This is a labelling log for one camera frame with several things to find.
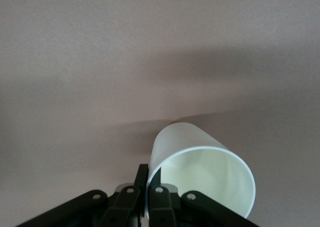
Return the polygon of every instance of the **white paper cup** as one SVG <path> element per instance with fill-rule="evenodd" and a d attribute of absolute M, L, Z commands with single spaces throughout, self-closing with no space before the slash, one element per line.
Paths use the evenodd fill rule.
<path fill-rule="evenodd" d="M 161 168 L 161 184 L 178 188 L 179 196 L 199 191 L 247 218 L 256 185 L 247 164 L 213 137 L 190 123 L 174 123 L 155 138 L 146 185 Z M 146 193 L 146 212 L 148 194 Z"/>

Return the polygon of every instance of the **screw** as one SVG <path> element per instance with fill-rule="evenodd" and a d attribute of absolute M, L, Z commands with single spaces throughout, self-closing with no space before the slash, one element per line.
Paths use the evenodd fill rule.
<path fill-rule="evenodd" d="M 131 194 L 131 193 L 135 192 L 135 190 L 134 190 L 133 188 L 128 188 L 128 189 L 126 190 L 126 192 L 127 192 L 128 194 Z"/>
<path fill-rule="evenodd" d="M 195 194 L 193 193 L 188 193 L 188 195 L 186 196 L 188 200 L 190 201 L 194 201 L 197 197 L 195 196 Z"/>
<path fill-rule="evenodd" d="M 164 191 L 164 189 L 161 188 L 161 187 L 155 188 L 155 192 L 156 192 L 156 193 L 162 193 L 163 191 Z"/>
<path fill-rule="evenodd" d="M 95 195 L 92 196 L 92 199 L 97 200 L 101 197 L 99 193 L 96 193 Z"/>

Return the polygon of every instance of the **cup rim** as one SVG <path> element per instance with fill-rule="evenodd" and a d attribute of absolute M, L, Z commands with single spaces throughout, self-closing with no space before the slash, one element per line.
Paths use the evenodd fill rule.
<path fill-rule="evenodd" d="M 250 177 L 250 180 L 251 180 L 251 183 L 253 185 L 253 195 L 251 197 L 251 200 L 250 200 L 250 206 L 249 206 L 249 209 L 247 211 L 247 213 L 243 216 L 244 218 L 247 218 L 254 206 L 254 202 L 255 202 L 255 199 L 256 199 L 256 183 L 255 183 L 255 178 L 249 168 L 249 166 L 246 164 L 246 162 L 240 158 L 238 155 L 236 155 L 235 153 L 233 153 L 232 151 L 228 150 L 228 149 L 225 149 L 225 148 L 221 148 L 221 147 L 216 147 L 216 146 L 209 146 L 209 145 L 199 145 L 199 146 L 193 146 L 193 147 L 188 147 L 188 148 L 185 148 L 185 149 L 182 149 L 182 150 L 179 150 L 177 152 L 175 152 L 174 154 L 170 155 L 168 158 L 164 159 L 163 161 L 160 162 L 160 164 L 158 164 L 158 166 L 152 171 L 151 175 L 149 175 L 148 177 L 148 180 L 146 182 L 146 197 L 145 197 L 145 203 L 146 203 L 146 208 L 145 208 L 145 211 L 146 211 L 146 214 L 147 214 L 147 217 L 149 218 L 149 206 L 148 206 L 148 192 L 149 192 L 149 185 L 151 183 L 151 181 L 153 180 L 153 178 L 155 177 L 156 173 L 159 171 L 159 169 L 169 160 L 175 158 L 176 156 L 179 156 L 181 154 L 184 154 L 186 152 L 191 152 L 191 151 L 196 151 L 196 150 L 214 150 L 214 151 L 219 151 L 219 152 L 224 152 L 228 155 L 231 155 L 232 157 L 234 157 L 235 159 L 237 159 L 239 162 L 242 163 L 242 165 L 245 167 L 245 169 L 247 170 L 248 174 L 249 174 L 249 177 Z"/>

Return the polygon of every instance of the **gray wall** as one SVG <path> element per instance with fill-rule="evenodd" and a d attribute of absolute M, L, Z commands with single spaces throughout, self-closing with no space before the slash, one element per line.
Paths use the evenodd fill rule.
<path fill-rule="evenodd" d="M 250 166 L 250 220 L 318 226 L 319 78 L 320 0 L 0 0 L 0 225 L 111 195 L 185 121 Z"/>

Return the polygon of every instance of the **bolt hole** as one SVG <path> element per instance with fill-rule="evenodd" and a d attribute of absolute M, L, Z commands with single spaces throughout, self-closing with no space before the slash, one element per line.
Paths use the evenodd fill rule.
<path fill-rule="evenodd" d="M 97 200 L 101 197 L 101 194 L 96 193 L 95 195 L 92 196 L 92 199 Z"/>
<path fill-rule="evenodd" d="M 126 192 L 127 192 L 128 194 L 130 194 L 130 193 L 135 192 L 135 189 L 134 189 L 134 188 L 128 188 L 128 189 L 126 190 Z"/>
<path fill-rule="evenodd" d="M 164 189 L 161 188 L 161 187 L 155 188 L 155 192 L 156 192 L 156 193 L 162 193 L 163 191 L 164 191 Z"/>
<path fill-rule="evenodd" d="M 194 201 L 197 197 L 195 194 L 193 193 L 188 193 L 188 195 L 186 196 L 186 198 L 190 201 Z"/>

